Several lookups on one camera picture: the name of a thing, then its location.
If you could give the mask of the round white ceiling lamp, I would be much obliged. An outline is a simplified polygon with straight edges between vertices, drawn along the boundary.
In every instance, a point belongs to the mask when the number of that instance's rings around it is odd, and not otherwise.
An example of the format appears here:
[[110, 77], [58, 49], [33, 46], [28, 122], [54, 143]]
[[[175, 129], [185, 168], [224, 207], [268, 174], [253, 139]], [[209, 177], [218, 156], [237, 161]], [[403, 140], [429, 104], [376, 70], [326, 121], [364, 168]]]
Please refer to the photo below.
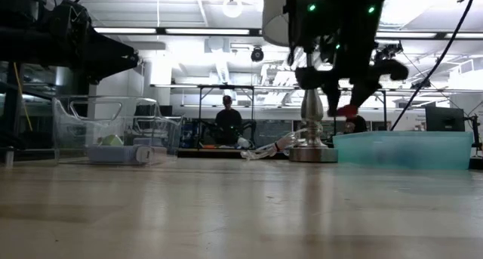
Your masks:
[[240, 0], [224, 0], [223, 14], [230, 18], [237, 18], [242, 14], [243, 4]]

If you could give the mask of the purple wall charger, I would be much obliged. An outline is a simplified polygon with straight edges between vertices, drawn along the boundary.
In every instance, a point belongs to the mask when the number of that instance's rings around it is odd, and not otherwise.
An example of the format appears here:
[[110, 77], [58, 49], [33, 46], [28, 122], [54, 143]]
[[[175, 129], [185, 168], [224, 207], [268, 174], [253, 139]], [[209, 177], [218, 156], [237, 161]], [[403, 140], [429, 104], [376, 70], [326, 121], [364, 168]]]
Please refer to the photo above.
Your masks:
[[168, 151], [164, 147], [139, 145], [136, 148], [135, 159], [140, 164], [155, 164], [166, 160]]

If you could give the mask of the green plastic tray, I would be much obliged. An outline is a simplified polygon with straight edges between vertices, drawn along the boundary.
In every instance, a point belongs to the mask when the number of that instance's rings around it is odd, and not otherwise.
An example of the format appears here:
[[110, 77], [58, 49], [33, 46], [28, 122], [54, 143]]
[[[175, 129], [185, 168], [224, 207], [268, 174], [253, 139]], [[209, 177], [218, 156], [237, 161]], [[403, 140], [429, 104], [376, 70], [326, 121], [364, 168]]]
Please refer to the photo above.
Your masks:
[[333, 137], [340, 163], [418, 170], [466, 170], [472, 142], [472, 133], [464, 131], [368, 131]]

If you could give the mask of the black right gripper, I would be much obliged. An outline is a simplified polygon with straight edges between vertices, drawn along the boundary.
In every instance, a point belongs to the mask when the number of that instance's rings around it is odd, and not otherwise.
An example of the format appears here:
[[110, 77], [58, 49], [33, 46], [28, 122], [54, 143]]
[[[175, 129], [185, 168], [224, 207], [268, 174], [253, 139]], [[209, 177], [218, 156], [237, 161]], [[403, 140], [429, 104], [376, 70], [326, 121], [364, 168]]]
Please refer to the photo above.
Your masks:
[[328, 115], [342, 116], [338, 109], [340, 100], [339, 81], [348, 79], [353, 85], [349, 104], [359, 108], [372, 94], [381, 89], [381, 76], [388, 75], [393, 81], [404, 81], [408, 77], [408, 68], [401, 62], [387, 56], [371, 59], [376, 47], [373, 39], [369, 42], [355, 40], [342, 42], [335, 35], [316, 37], [298, 37], [294, 47], [302, 48], [309, 56], [319, 52], [319, 58], [331, 65], [329, 70], [318, 70], [307, 65], [295, 70], [298, 85], [302, 89], [322, 88], [328, 100]]

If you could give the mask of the red digital clock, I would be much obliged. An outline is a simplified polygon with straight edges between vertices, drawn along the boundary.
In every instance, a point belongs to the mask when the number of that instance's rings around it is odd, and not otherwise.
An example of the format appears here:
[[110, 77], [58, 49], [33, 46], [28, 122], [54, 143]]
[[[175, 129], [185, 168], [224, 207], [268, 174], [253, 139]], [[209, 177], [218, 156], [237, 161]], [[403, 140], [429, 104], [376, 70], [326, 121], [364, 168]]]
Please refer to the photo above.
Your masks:
[[358, 115], [358, 107], [354, 105], [345, 105], [336, 111], [336, 117], [354, 118]]

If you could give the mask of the clear plastic tray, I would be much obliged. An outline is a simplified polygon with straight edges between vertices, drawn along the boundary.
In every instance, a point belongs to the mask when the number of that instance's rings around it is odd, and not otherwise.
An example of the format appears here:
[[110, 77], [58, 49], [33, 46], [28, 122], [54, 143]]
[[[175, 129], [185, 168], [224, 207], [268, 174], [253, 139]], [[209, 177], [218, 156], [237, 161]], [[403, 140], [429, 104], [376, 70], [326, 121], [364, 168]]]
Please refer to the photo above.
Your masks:
[[118, 135], [124, 141], [123, 146], [166, 148], [166, 160], [151, 165], [177, 158], [182, 119], [164, 117], [156, 100], [114, 96], [57, 97], [52, 100], [52, 110], [55, 159], [59, 164], [117, 165], [90, 162], [86, 153], [88, 147], [99, 146], [99, 137], [110, 134]]

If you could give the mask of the yellow pole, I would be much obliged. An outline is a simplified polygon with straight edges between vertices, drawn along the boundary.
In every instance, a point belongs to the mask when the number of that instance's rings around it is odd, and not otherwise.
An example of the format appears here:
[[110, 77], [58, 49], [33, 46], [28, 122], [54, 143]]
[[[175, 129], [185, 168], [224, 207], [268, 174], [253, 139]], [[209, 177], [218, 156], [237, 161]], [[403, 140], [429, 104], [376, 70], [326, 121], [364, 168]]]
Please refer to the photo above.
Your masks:
[[18, 95], [20, 96], [21, 105], [22, 105], [23, 111], [25, 113], [25, 117], [26, 117], [26, 121], [27, 121], [27, 124], [28, 124], [28, 127], [29, 127], [29, 131], [33, 131], [32, 122], [31, 122], [29, 114], [28, 114], [28, 109], [27, 109], [26, 103], [23, 99], [23, 86], [22, 86], [22, 82], [20, 81], [20, 71], [19, 70], [20, 70], [19, 66], [17, 65], [17, 63], [14, 62], [14, 74], [15, 74], [15, 78], [17, 80]]

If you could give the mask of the white shade table lamp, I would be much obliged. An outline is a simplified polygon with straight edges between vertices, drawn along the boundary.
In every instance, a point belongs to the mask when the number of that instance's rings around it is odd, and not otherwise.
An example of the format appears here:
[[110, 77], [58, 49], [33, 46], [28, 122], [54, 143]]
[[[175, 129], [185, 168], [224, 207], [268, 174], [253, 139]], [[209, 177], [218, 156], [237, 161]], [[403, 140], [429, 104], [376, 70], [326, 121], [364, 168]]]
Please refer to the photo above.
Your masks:
[[[286, 0], [263, 0], [264, 9], [262, 14], [263, 38], [278, 46], [289, 46], [288, 21], [289, 17], [282, 10]], [[288, 158], [292, 162], [312, 163], [336, 163], [338, 152], [323, 144], [320, 139], [324, 111], [321, 99], [316, 89], [306, 90], [301, 104], [301, 118], [306, 123], [306, 139], [299, 143], [295, 136], [291, 136], [291, 142], [285, 147], [288, 150]]]

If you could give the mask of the person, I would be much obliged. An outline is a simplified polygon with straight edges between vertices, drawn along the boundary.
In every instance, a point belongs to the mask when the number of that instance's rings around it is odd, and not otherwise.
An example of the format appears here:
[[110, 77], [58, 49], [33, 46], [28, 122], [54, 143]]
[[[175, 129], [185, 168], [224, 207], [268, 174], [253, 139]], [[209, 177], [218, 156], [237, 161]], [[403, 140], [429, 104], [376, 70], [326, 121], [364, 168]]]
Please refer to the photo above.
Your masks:
[[242, 130], [242, 116], [239, 111], [232, 108], [232, 98], [223, 96], [224, 109], [219, 111], [215, 118], [218, 133], [216, 142], [221, 145], [235, 145]]
[[361, 133], [366, 132], [367, 130], [367, 122], [362, 116], [355, 116], [346, 119], [344, 129], [345, 134]]

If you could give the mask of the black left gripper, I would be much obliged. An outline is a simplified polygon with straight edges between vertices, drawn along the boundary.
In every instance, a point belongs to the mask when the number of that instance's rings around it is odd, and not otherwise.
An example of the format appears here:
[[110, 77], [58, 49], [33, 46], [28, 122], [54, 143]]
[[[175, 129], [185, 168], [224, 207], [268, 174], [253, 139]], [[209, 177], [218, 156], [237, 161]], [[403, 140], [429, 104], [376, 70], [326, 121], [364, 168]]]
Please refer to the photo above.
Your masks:
[[[47, 65], [64, 66], [76, 71], [90, 84], [138, 66], [140, 58], [129, 45], [98, 33], [91, 26], [85, 7], [71, 0], [62, 0], [47, 14], [47, 33], [51, 43], [47, 47]], [[106, 60], [97, 65], [96, 77], [88, 69], [89, 54]]]

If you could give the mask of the black frame workbench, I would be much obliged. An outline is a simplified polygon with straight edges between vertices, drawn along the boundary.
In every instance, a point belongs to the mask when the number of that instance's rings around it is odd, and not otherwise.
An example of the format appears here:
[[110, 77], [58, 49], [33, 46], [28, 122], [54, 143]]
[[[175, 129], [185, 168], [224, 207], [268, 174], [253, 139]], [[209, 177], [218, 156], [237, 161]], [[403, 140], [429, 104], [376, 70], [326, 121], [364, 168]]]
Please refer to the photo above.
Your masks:
[[361, 109], [362, 110], [370, 110], [370, 109], [371, 110], [381, 110], [382, 113], [383, 113], [383, 124], [379, 127], [379, 130], [387, 131], [389, 121], [388, 121], [388, 117], [387, 117], [386, 91], [385, 90], [382, 90], [382, 91], [376, 90], [376, 92], [373, 93], [371, 96], [374, 97], [375, 100], [381, 102], [382, 106], [381, 107], [375, 107], [375, 106], [362, 107]]
[[[202, 119], [202, 101], [208, 95], [208, 92], [206, 94], [203, 94], [203, 90], [206, 89], [206, 88], [208, 88], [209, 91], [212, 91], [213, 89], [219, 89], [219, 90], [222, 90], [222, 91], [240, 90], [243, 93], [246, 93], [247, 91], [251, 91], [251, 94], [248, 94], [248, 99], [251, 102], [249, 105], [244, 105], [244, 106], [233, 105], [233, 98], [232, 98], [232, 108], [239, 111], [240, 114], [241, 114], [241, 118], [242, 118], [242, 127], [241, 127], [240, 136], [238, 138], [237, 144], [235, 144], [235, 145], [242, 146], [242, 142], [239, 142], [239, 140], [244, 139], [248, 143], [248, 145], [245, 146], [245, 148], [248, 148], [248, 149], [253, 148], [254, 142], [255, 142], [255, 132], [256, 132], [256, 128], [257, 128], [257, 123], [256, 123], [255, 118], [254, 118], [254, 97], [255, 97], [254, 86], [253, 85], [230, 85], [230, 84], [227, 84], [227, 83], [223, 83], [223, 84], [220, 84], [220, 85], [198, 85], [197, 88], [199, 89], [198, 137], [197, 137], [197, 140], [196, 140], [197, 148], [198, 149], [202, 148], [202, 144], [205, 141], [205, 132], [206, 131], [209, 131], [210, 135], [212, 136], [212, 139], [215, 142], [216, 142], [215, 138], [216, 138], [217, 133], [219, 131], [217, 126], [215, 125], [215, 119], [214, 119], [214, 122], [206, 122], [205, 120]], [[222, 97], [222, 109], [224, 109], [223, 97]], [[220, 146], [235, 146], [235, 145], [221, 145], [221, 144], [218, 144], [218, 143], [217, 143], [217, 145], [220, 145]]]

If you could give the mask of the green charger white plug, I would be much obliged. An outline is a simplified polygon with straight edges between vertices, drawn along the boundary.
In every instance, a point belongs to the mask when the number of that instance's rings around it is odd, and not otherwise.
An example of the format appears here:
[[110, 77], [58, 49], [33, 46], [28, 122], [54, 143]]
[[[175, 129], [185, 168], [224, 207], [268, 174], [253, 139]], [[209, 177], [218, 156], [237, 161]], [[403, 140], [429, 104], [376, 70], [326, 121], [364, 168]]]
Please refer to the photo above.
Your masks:
[[99, 146], [123, 146], [124, 141], [118, 135], [110, 134], [105, 137], [99, 137], [97, 144]]

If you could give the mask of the dark monitor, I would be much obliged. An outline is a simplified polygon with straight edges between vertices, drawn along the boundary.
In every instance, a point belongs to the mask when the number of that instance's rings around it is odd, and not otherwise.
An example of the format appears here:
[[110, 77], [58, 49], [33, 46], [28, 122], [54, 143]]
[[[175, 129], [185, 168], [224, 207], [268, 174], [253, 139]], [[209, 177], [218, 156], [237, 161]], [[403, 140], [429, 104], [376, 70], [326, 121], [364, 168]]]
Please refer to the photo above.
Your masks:
[[465, 131], [465, 116], [462, 109], [427, 106], [427, 131]]

